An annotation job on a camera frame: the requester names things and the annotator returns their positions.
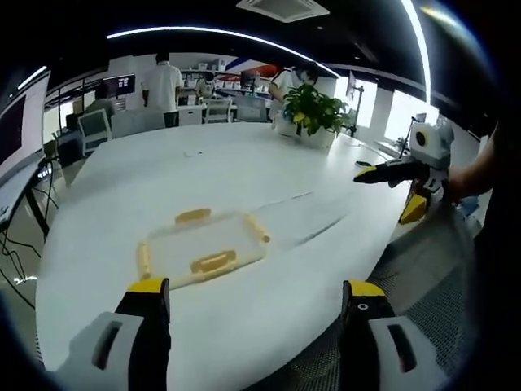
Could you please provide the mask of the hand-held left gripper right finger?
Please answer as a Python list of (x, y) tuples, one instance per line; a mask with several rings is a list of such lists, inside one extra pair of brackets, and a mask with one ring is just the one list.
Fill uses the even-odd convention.
[(381, 288), (344, 281), (339, 321), (341, 390), (437, 390), (445, 382), (434, 345), (395, 315)]

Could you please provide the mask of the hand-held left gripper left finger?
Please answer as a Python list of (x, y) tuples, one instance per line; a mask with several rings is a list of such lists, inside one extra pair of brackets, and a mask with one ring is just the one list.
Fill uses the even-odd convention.
[(169, 279), (131, 284), (115, 311), (71, 340), (57, 383), (64, 390), (166, 390), (169, 324)]

